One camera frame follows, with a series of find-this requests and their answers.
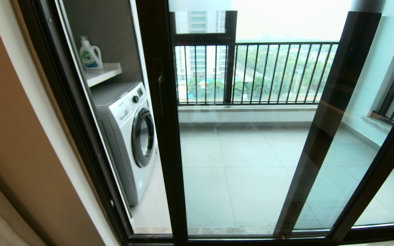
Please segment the dark framed sliding glass door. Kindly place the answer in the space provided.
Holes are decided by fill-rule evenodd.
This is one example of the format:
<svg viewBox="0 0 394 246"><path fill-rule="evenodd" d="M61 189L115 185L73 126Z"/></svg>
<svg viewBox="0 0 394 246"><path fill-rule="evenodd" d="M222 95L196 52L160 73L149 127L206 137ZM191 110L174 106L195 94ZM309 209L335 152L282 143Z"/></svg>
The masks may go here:
<svg viewBox="0 0 394 246"><path fill-rule="evenodd" d="M178 110L170 12L236 11L236 43L338 42L394 0L136 0L174 246L337 246L274 230L315 111Z"/></svg>

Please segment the grey stone window sill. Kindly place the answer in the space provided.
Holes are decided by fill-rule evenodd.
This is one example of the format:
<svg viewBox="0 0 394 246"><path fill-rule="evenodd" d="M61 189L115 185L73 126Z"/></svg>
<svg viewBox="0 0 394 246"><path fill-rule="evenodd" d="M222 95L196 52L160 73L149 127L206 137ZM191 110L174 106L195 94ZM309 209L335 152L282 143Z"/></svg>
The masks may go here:
<svg viewBox="0 0 394 246"><path fill-rule="evenodd" d="M362 116L361 119L364 122L366 122L367 124L377 128L385 133L388 133L392 129L392 126L393 126L393 122L391 124L389 124L388 122L385 122L380 119L372 118L372 117Z"/></svg>
<svg viewBox="0 0 394 246"><path fill-rule="evenodd" d="M289 104L289 105L190 105L190 106L179 106L178 110L183 112L194 112L194 111L232 111L232 112L242 112L242 111L315 111L318 108L317 104Z"/></svg>

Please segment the dark framed fixed glass panel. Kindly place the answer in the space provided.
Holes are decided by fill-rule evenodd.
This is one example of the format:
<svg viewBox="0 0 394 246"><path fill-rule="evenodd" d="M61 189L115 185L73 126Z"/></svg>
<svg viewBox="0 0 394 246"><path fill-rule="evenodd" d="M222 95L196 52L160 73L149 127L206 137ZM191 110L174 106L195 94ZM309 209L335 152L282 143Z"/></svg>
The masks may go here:
<svg viewBox="0 0 394 246"><path fill-rule="evenodd" d="M394 15L349 12L274 235L394 240L394 122L364 122L394 62Z"/></svg>

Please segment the white laundry detergent bottle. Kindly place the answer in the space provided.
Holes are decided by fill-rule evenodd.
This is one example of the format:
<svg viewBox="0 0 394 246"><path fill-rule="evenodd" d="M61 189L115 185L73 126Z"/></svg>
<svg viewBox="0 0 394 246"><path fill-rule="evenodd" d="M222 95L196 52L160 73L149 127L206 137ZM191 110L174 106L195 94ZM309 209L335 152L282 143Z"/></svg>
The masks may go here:
<svg viewBox="0 0 394 246"><path fill-rule="evenodd" d="M104 68L99 47L91 45L87 36L80 36L81 47L79 56L83 68L86 70L100 70Z"/></svg>

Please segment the long black balcony railing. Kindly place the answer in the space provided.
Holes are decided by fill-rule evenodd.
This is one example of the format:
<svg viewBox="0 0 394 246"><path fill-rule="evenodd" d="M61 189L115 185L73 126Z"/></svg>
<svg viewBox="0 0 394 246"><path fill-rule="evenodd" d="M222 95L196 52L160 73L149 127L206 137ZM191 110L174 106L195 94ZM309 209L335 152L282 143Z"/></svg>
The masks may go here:
<svg viewBox="0 0 394 246"><path fill-rule="evenodd" d="M236 43L229 105L319 104L338 42Z"/></svg>

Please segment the dark brown window frame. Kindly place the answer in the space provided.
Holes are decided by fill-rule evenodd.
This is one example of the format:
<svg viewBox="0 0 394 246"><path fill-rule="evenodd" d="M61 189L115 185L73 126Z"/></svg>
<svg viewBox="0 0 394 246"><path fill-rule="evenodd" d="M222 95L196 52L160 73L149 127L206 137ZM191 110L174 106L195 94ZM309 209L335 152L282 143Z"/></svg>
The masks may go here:
<svg viewBox="0 0 394 246"><path fill-rule="evenodd" d="M178 106L231 104L237 12L175 11L169 20Z"/></svg>

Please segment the white wall shelf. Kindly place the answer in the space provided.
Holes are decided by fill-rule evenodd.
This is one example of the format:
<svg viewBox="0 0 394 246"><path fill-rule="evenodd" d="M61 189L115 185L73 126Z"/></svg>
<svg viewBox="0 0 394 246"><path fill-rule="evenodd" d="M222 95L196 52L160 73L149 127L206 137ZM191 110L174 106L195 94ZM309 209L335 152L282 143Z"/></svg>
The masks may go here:
<svg viewBox="0 0 394 246"><path fill-rule="evenodd" d="M104 63L103 69L85 70L89 87L96 86L122 73L120 63Z"/></svg>

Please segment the white front-load washing machine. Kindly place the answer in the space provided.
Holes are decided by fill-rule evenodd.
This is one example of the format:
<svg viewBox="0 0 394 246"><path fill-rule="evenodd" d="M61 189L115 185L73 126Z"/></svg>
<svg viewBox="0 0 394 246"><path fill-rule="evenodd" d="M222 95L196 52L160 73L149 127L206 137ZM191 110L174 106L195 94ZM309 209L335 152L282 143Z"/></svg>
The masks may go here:
<svg viewBox="0 0 394 246"><path fill-rule="evenodd" d="M104 82L92 89L97 119L124 189L138 205L154 168L155 124L143 82Z"/></svg>

